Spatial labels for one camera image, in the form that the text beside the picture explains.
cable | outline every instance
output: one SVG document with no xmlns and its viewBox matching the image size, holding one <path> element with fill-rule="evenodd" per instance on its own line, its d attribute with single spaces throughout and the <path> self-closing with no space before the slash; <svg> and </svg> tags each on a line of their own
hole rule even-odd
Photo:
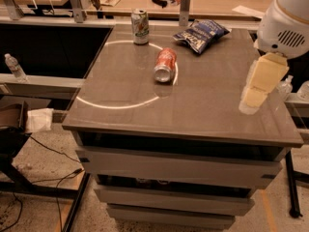
<svg viewBox="0 0 309 232">
<path fill-rule="evenodd" d="M 80 163 L 79 160 L 73 159 L 73 158 L 69 157 L 66 153 L 53 150 L 53 149 L 51 149 L 51 148 L 49 148 L 49 147 L 43 145 L 40 141 L 38 141 L 36 138 L 32 137 L 31 135 L 28 135 L 28 136 L 29 136 L 32 140 L 34 140 L 36 143 L 38 143 L 38 144 L 40 144 L 41 146 L 43 146 L 45 149 L 47 149 L 47 150 L 49 150 L 49 151 L 52 151 L 52 152 L 54 152 L 54 153 L 57 153 L 57 154 L 59 154 L 59 155 L 63 155 L 63 156 L 67 157 L 67 158 L 70 159 L 70 160 L 73 160 L 73 161 L 76 161 L 76 162 Z"/>
<path fill-rule="evenodd" d="M 67 176 L 63 177 L 56 186 L 57 192 L 58 192 L 58 186 L 60 185 L 60 183 L 64 180 L 66 180 L 67 178 L 74 178 L 76 177 L 78 174 L 80 174 L 81 172 L 83 172 L 84 170 L 81 168 L 78 168 L 76 170 L 74 170 L 73 172 L 71 172 L 71 174 L 68 174 Z M 62 231 L 63 227 L 62 227 L 62 218 L 61 218 L 61 211 L 60 211 L 60 204 L 59 204 L 59 199 L 58 199 L 58 195 L 56 196 L 56 200 L 57 200 L 57 207 L 58 207 L 58 213 L 59 213 L 59 220 L 60 220 L 60 231 Z"/>
<path fill-rule="evenodd" d="M 72 176 L 72 177 L 67 177 L 66 179 L 73 179 L 75 178 L 75 176 Z M 34 182 L 31 182 L 31 184 L 35 184 L 35 183 L 39 183 L 39 182 L 53 182 L 53 181 L 60 181 L 62 180 L 63 178 L 55 178 L 55 179 L 45 179 L 45 180 L 38 180 L 38 181 L 34 181 Z"/>
<path fill-rule="evenodd" d="M 13 226 L 15 226 L 15 225 L 19 222 L 19 219 L 20 219 L 20 217 L 21 217 L 22 208 L 23 208 L 23 203 L 22 203 L 22 201 L 21 201 L 19 198 L 16 197 L 15 193 L 13 193 L 13 196 L 14 196 L 15 200 L 17 200 L 17 201 L 19 202 L 19 204 L 20 204 L 20 210 L 19 210 L 18 218 L 17 218 L 17 220 L 16 220 L 13 224 L 11 224 L 10 226 L 8 226 L 8 227 L 6 227 L 6 228 L 0 230 L 0 232 L 4 232 L 4 231 L 6 231 L 6 230 L 12 228 Z"/>
</svg>

crumpled paper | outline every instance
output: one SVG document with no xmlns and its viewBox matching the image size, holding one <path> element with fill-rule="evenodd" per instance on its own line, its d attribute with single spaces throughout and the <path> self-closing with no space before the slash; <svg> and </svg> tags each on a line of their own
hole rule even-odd
<svg viewBox="0 0 309 232">
<path fill-rule="evenodd" d="M 53 108 L 29 110 L 25 133 L 50 131 L 53 110 Z"/>
</svg>

red soda can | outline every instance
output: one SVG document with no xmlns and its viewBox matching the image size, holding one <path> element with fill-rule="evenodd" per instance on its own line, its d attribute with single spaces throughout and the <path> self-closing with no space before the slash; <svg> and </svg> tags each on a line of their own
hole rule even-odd
<svg viewBox="0 0 309 232">
<path fill-rule="evenodd" d="M 175 75 L 176 52 L 171 48 L 163 48 L 157 55 L 154 67 L 154 80 L 171 81 Z"/>
</svg>

blue snack bag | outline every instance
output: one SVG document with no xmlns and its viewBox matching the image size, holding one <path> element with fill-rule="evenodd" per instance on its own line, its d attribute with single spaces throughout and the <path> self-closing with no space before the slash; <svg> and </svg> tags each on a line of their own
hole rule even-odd
<svg viewBox="0 0 309 232">
<path fill-rule="evenodd" d="M 229 30 L 215 21 L 202 20 L 194 22 L 191 27 L 177 33 L 173 38 L 188 44 L 195 52 L 202 54 L 211 43 L 228 33 L 230 33 Z"/>
</svg>

water bottle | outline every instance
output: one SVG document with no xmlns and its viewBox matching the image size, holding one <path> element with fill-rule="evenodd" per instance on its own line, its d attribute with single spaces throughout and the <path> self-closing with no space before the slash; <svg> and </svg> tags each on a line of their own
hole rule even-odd
<svg viewBox="0 0 309 232">
<path fill-rule="evenodd" d="M 19 65 L 18 61 L 11 56 L 11 54 L 7 53 L 5 56 L 6 65 L 9 67 L 10 71 L 17 79 L 17 82 L 28 82 L 27 75 Z"/>
<path fill-rule="evenodd" d="M 297 96 L 303 100 L 309 102 L 309 81 L 302 83 L 297 91 Z"/>
<path fill-rule="evenodd" d="M 277 90 L 283 101 L 287 99 L 287 97 L 293 90 L 293 86 L 291 84 L 292 79 L 293 76 L 288 75 L 288 77 L 284 81 L 280 81 L 279 84 L 277 85 Z"/>
</svg>

